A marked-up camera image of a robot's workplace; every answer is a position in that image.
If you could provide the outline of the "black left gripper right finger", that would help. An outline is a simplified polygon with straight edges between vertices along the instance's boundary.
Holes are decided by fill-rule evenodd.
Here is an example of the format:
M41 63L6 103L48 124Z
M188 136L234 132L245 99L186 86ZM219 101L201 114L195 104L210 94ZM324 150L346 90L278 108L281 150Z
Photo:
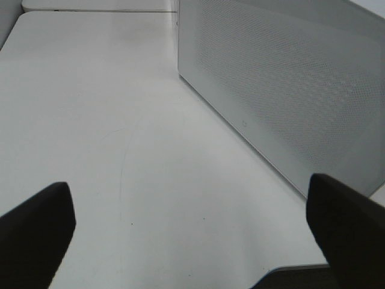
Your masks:
M383 206L315 173L306 220L340 288L384 288Z

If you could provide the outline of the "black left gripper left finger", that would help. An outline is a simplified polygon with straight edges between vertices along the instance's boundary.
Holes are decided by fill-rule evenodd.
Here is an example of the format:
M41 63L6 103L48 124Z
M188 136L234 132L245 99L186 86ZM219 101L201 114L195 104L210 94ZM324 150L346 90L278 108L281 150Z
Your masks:
M1 288L49 288L75 227L66 182L49 185L1 216Z

